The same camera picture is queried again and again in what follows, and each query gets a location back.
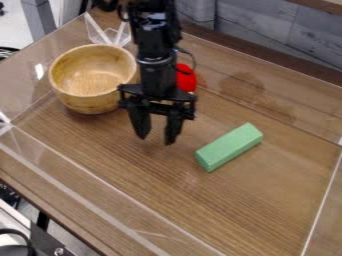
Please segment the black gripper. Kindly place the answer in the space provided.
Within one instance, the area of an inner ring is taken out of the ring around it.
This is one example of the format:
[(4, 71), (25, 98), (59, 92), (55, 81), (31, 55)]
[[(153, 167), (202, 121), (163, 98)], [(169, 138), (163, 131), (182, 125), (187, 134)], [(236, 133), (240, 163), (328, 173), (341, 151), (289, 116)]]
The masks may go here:
[[(151, 114), (167, 115), (165, 128), (165, 144), (171, 145), (182, 132), (183, 119), (196, 118), (197, 96), (174, 87), (163, 97), (149, 96), (143, 93), (141, 84), (122, 84), (119, 91), (119, 107), (129, 110), (135, 134), (145, 139), (151, 131)], [(141, 105), (131, 102), (137, 98)]]

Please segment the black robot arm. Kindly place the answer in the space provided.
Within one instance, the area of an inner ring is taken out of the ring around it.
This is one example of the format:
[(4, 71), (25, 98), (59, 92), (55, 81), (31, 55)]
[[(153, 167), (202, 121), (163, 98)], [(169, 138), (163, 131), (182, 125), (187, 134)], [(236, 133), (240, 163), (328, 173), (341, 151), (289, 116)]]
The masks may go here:
[(177, 73), (190, 75), (177, 67), (178, 53), (193, 54), (178, 47), (182, 26), (175, 0), (129, 0), (118, 14), (130, 23), (138, 46), (138, 84), (122, 84), (119, 107), (129, 111), (135, 134), (145, 139), (151, 131), (151, 115), (167, 119), (165, 144), (177, 141), (183, 122), (196, 118), (197, 96), (177, 85)]

